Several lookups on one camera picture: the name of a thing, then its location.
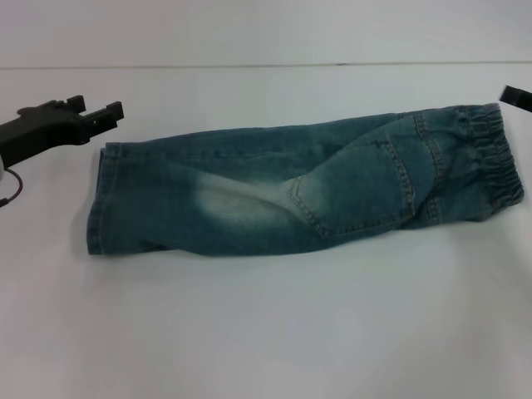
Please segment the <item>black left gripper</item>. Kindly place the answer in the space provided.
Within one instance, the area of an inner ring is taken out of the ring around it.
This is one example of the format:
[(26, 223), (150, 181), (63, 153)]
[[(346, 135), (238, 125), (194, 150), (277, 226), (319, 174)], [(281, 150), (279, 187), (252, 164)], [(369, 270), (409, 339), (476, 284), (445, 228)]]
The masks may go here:
[(85, 111), (81, 95), (18, 110), (18, 118), (0, 125), (3, 165), (11, 167), (57, 146), (83, 145), (115, 129), (125, 117), (120, 101), (82, 116)]

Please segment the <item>blue washed denim shorts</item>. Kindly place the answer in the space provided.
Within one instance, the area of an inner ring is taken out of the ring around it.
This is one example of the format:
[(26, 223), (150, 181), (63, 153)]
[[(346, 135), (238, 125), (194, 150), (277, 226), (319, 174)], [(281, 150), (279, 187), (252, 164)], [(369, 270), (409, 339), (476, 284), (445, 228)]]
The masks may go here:
[(483, 221), (524, 188), (496, 104), (105, 145), (92, 255), (308, 253)]

